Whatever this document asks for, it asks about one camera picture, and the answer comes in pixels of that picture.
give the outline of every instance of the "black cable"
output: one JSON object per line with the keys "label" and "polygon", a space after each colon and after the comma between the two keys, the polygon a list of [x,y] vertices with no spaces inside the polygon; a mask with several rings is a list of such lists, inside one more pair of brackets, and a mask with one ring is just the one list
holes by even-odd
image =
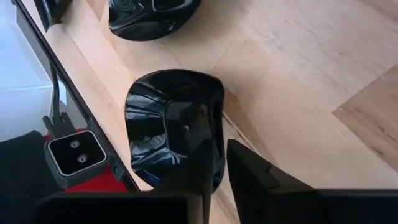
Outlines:
{"label": "black cable", "polygon": [[53,108],[53,122],[61,123],[62,118],[60,115],[60,87],[58,84],[57,72],[55,71],[53,66],[50,66],[51,69],[51,79],[53,85],[53,96],[52,96],[52,108]]}

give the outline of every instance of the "red surface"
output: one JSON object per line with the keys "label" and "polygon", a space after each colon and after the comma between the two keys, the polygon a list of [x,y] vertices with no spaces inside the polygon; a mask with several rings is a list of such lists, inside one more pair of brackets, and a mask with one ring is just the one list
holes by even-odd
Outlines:
{"label": "red surface", "polygon": [[[46,141],[51,140],[51,136],[44,136]],[[66,189],[66,192],[125,192],[127,191],[126,186],[117,181],[109,167],[106,168],[105,172],[95,178],[87,180],[86,182],[73,186]]]}

